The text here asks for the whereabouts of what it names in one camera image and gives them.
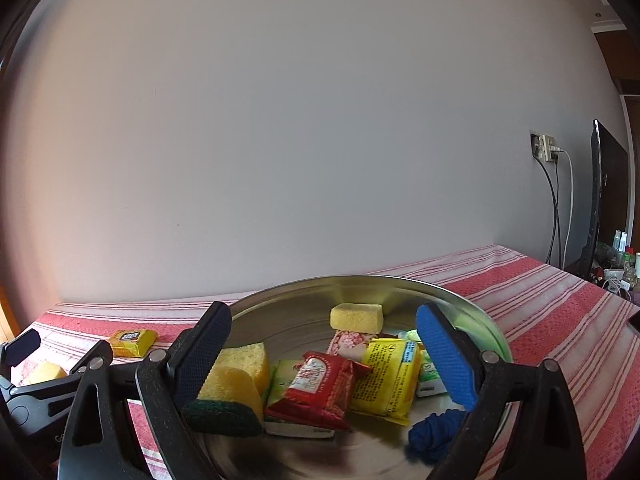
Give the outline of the pale yellow sponge piece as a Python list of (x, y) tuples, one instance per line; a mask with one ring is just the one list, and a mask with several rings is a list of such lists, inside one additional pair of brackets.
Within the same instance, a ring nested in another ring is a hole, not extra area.
[(67, 376), (63, 367), (51, 362), (42, 362), (35, 366), (22, 380), (22, 386), (31, 386), (50, 382), (50, 380), (60, 379)]

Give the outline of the yellow snack packet with label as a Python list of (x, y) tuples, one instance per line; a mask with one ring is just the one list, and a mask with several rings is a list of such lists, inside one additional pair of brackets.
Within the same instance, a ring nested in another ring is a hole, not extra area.
[(141, 359), (146, 356), (157, 340), (155, 330), (118, 330), (110, 338), (115, 358)]

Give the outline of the green tea tissue pack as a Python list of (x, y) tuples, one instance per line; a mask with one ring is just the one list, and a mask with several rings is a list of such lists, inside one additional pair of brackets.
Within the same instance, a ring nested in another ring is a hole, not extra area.
[(406, 338), (418, 344), (420, 354), (420, 370), (418, 374), (418, 383), (416, 384), (416, 396), (418, 398), (427, 398), (428, 396), (438, 396), (446, 393), (446, 387), (442, 382), (442, 378), (438, 374), (434, 362), (426, 351), (417, 330), (408, 330)]

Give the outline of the yellow green sponge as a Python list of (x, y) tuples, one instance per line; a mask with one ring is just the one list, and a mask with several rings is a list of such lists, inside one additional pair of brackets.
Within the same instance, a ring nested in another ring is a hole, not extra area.
[(218, 354), (214, 367), (231, 367), (250, 375), (262, 398), (271, 382), (271, 368), (267, 349), (263, 342), (246, 344), (236, 348), (224, 348)]
[(188, 426), (201, 434), (252, 438), (262, 434), (262, 397), (250, 374), (215, 366), (195, 400), (182, 408)]

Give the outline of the yellow snack packet text side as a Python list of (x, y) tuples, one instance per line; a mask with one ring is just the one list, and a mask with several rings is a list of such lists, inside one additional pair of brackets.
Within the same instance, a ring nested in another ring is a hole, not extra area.
[(356, 382), (349, 408), (408, 426), (420, 370), (418, 344), (407, 339), (374, 338), (361, 363), (371, 370)]

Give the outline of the plain yellow sponge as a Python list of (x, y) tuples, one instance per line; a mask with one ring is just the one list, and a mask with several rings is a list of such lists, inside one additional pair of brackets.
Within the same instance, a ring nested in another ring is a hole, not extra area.
[(378, 334), (384, 325), (380, 304), (338, 304), (330, 312), (330, 325), (334, 330), (364, 334)]

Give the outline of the red brown snack packet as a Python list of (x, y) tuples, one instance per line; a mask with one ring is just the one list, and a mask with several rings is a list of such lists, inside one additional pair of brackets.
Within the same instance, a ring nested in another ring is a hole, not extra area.
[(341, 356), (308, 351), (283, 401), (302, 411), (311, 426), (349, 431), (346, 414), (356, 382), (370, 372), (362, 363)]

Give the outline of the blue yarn ball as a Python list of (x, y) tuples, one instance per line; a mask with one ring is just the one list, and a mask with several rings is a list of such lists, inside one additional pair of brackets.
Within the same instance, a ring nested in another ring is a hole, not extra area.
[(414, 424), (408, 433), (408, 456), (427, 465), (437, 464), (447, 455), (466, 416), (466, 411), (450, 408), (440, 414), (428, 415), (422, 422)]

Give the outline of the red striped cloth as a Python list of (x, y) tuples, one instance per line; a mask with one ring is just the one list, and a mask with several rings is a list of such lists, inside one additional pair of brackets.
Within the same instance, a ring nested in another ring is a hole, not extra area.
[[(404, 263), (385, 274), (436, 284), (485, 310), (506, 336), (514, 360), (561, 365), (582, 428), (587, 474), (604, 479), (639, 428), (639, 338), (628, 318), (638, 307), (572, 274), (499, 245)], [(37, 351), (12, 370), (21, 385), (50, 362), (70, 370), (96, 343), (122, 328), (157, 332), (169, 346), (215, 300), (233, 304), (244, 292), (155, 301), (62, 302), (32, 323)]]

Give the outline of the desk clutter bottles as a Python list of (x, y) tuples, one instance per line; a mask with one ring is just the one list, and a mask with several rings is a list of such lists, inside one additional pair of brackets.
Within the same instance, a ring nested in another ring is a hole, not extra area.
[(628, 233), (616, 230), (611, 244), (597, 242), (590, 280), (607, 292), (639, 304), (639, 253), (628, 244)]

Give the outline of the pink floral packet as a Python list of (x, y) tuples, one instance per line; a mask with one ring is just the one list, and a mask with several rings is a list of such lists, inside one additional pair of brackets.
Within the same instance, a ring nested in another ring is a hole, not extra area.
[(326, 353), (330, 356), (341, 356), (344, 359), (360, 362), (373, 338), (374, 335), (371, 334), (337, 330)]

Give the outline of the black monitor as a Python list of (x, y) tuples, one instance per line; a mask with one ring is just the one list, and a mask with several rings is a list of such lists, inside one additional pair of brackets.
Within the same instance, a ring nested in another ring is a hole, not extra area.
[(591, 133), (591, 210), (587, 241), (578, 260), (580, 278), (588, 278), (598, 246), (613, 249), (616, 233), (627, 231), (628, 166), (626, 148), (595, 119)]

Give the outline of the wall socket with plugs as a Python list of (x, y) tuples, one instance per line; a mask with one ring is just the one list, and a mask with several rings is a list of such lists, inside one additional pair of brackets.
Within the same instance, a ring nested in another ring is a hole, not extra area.
[(563, 153), (564, 150), (556, 144), (553, 136), (530, 130), (529, 137), (534, 159), (540, 162), (554, 162), (555, 164), (558, 162), (559, 154)]

